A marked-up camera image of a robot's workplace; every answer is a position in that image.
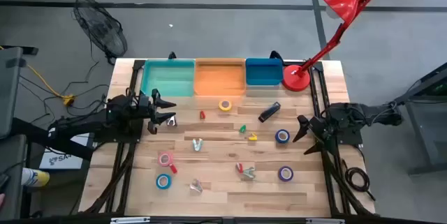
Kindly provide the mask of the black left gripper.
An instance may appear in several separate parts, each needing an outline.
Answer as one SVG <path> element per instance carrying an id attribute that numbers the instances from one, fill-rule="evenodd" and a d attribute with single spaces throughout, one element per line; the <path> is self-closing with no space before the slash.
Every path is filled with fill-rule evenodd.
<path id="1" fill-rule="evenodd" d="M 169 120 L 176 115 L 175 112 L 156 112 L 155 107 L 160 107 L 162 109 L 175 107 L 175 103 L 163 100 L 158 89 L 153 90 L 153 103 L 150 101 L 149 96 L 144 95 L 143 92 L 138 94 L 138 102 L 136 105 L 136 119 L 148 119 L 147 130 L 152 134 L 157 134 L 156 124 L 160 125 L 163 122 Z"/>

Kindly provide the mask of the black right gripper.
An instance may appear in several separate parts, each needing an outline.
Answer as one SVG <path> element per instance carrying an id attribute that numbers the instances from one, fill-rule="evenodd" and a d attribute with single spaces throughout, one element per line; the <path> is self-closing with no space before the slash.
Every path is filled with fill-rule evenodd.
<path id="1" fill-rule="evenodd" d="M 303 138 L 309 129 L 318 139 L 313 146 L 304 152 L 304 155 L 327 151 L 326 145 L 337 144 L 337 123 L 331 118 L 312 117 L 309 121 L 304 115 L 299 115 L 297 120 L 300 128 L 293 138 L 293 142 Z"/>

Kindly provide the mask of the dark blue tape roll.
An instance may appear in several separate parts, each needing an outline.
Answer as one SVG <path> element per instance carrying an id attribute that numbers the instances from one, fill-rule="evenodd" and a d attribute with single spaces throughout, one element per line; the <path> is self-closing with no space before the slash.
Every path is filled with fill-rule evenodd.
<path id="1" fill-rule="evenodd" d="M 285 129 L 280 129 L 275 134 L 275 140 L 279 144 L 286 144 L 290 140 L 290 133 Z"/>

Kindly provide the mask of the black stapler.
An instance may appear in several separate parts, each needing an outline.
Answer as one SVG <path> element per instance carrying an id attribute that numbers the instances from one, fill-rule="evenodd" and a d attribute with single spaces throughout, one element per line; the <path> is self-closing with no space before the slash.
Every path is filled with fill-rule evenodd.
<path id="1" fill-rule="evenodd" d="M 268 120 L 274 113 L 276 113 L 281 108 L 281 105 L 278 102 L 274 102 L 269 108 L 265 109 L 261 112 L 258 117 L 258 120 L 263 123 Z"/>

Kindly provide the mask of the pink tape roll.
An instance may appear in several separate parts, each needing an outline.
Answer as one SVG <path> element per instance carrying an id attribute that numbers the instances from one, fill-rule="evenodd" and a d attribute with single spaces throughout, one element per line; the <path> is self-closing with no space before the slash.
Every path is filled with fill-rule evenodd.
<path id="1" fill-rule="evenodd" d="M 173 163 L 173 157 L 169 152 L 162 152 L 158 157 L 158 164 L 162 167 L 169 167 Z"/>

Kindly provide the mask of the purple tape roll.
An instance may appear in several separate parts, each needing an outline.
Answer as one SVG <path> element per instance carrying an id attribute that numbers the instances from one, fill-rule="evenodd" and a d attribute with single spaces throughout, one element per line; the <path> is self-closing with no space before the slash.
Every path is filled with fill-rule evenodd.
<path id="1" fill-rule="evenodd" d="M 283 166 L 278 170 L 278 177 L 283 182 L 292 180 L 293 176 L 294 171 L 289 166 Z"/>

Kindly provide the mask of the light blue tape roll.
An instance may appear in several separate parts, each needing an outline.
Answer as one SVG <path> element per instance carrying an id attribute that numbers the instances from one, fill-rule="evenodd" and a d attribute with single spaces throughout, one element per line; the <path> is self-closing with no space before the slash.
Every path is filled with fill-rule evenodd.
<path id="1" fill-rule="evenodd" d="M 170 188 L 172 184 L 172 177 L 169 174 L 160 174 L 156 178 L 156 187 L 161 190 Z"/>

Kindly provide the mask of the teal plastic bin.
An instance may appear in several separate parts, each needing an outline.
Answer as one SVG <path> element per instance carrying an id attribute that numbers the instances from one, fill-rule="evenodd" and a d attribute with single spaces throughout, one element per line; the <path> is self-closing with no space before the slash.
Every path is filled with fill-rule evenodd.
<path id="1" fill-rule="evenodd" d="M 147 96 L 153 89 L 157 89 L 162 96 L 193 96 L 194 76 L 194 60 L 148 59 L 144 65 L 140 91 Z"/>

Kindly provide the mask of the red desk lamp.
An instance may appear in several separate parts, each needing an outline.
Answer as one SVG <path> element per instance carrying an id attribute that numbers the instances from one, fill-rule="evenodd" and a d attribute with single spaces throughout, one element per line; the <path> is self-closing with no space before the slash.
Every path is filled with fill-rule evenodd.
<path id="1" fill-rule="evenodd" d="M 325 47 L 302 66 L 291 65 L 284 69 L 282 84 L 291 91 L 302 91 L 310 84 L 309 71 L 313 65 L 340 44 L 341 37 L 371 0 L 324 0 L 336 16 L 342 19 L 334 36 Z"/>

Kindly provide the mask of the orange plastic bin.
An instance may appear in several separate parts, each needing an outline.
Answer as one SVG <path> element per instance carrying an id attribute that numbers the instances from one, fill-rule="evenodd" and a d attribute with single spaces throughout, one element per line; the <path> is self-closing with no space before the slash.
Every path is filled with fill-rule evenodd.
<path id="1" fill-rule="evenodd" d="M 198 96 L 241 96 L 246 84 L 244 59 L 195 60 L 194 91 Z"/>

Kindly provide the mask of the blue plastic bin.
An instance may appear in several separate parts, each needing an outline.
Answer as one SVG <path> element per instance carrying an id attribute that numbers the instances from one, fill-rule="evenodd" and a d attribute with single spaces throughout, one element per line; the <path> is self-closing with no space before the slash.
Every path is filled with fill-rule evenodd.
<path id="1" fill-rule="evenodd" d="M 282 82 L 283 62 L 280 59 L 249 58 L 245 61 L 248 85 L 278 85 Z"/>

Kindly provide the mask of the black floor fan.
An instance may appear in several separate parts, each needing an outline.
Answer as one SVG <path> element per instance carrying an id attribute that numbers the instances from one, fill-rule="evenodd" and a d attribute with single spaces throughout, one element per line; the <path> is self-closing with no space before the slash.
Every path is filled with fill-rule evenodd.
<path id="1" fill-rule="evenodd" d="M 95 0 L 75 0 L 73 13 L 89 40 L 100 49 L 110 65 L 128 49 L 122 23 Z"/>

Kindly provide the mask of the white printed box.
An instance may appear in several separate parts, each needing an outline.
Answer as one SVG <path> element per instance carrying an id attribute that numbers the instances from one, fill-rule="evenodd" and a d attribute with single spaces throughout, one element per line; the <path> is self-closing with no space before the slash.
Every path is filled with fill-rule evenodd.
<path id="1" fill-rule="evenodd" d="M 65 154 L 52 149 L 45 149 L 40 170 L 79 170 L 82 167 L 83 159 L 71 154 Z"/>

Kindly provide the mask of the black metal side table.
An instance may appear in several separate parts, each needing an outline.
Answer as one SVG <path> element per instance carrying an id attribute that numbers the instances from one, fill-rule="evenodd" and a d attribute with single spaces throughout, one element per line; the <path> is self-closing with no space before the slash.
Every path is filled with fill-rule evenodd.
<path id="1" fill-rule="evenodd" d="M 394 101 L 405 106 L 425 159 L 424 165 L 408 174 L 447 171 L 447 62 L 416 80 Z"/>

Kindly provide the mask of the black rig crossbeam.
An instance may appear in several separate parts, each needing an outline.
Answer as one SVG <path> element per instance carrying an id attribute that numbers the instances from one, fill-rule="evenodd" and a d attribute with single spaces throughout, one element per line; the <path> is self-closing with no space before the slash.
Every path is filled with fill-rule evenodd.
<path id="1" fill-rule="evenodd" d="M 0 221 L 0 224 L 110 224 L 112 218 L 137 217 L 118 216 L 115 213 L 76 214 L 72 216 L 52 216 L 45 218 L 23 218 Z M 145 224 L 305 224 L 307 218 L 322 217 L 212 217 L 212 216 L 149 216 Z M 379 216 L 338 215 L 346 224 L 447 224 L 427 221 L 414 221 Z"/>

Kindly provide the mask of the black rig support beam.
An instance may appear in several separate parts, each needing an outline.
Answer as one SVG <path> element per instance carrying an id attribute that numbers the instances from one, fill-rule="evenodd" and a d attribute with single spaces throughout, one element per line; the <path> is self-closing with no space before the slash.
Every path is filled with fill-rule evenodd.
<path id="1" fill-rule="evenodd" d="M 84 160 L 91 160 L 94 150 L 91 147 L 79 144 L 71 140 L 75 135 L 64 135 L 49 132 L 29 122 L 13 118 L 10 135 L 26 135 L 27 139 L 45 148 L 55 149 L 65 154 L 71 154 Z"/>

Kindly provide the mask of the yellow white spray can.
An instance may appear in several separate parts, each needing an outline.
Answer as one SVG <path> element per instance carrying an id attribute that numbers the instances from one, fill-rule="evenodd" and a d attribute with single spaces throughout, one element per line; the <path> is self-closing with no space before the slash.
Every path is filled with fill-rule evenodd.
<path id="1" fill-rule="evenodd" d="M 50 174 L 41 170 L 24 167 L 22 169 L 21 185 L 27 187 L 43 187 L 50 180 Z"/>

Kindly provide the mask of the grey equipment cabinet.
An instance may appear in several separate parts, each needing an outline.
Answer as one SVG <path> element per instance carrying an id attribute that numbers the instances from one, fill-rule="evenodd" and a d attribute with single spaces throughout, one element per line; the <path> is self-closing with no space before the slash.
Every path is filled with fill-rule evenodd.
<path id="1" fill-rule="evenodd" d="M 20 217 L 22 204 L 22 168 L 27 157 L 27 138 L 15 135 L 0 140 L 0 221 Z"/>
<path id="2" fill-rule="evenodd" d="M 0 50 L 0 139 L 10 134 L 20 69 L 25 65 L 22 48 Z"/>

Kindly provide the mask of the silver metal bracket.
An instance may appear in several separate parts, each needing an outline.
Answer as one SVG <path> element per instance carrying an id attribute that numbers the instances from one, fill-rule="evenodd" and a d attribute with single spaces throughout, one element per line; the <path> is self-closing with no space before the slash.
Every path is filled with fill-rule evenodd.
<path id="1" fill-rule="evenodd" d="M 344 219 L 336 218 L 307 218 L 305 224 L 346 224 Z"/>
<path id="2" fill-rule="evenodd" d="M 151 218 L 149 216 L 119 217 L 110 220 L 110 224 L 145 224 L 150 222 Z"/>

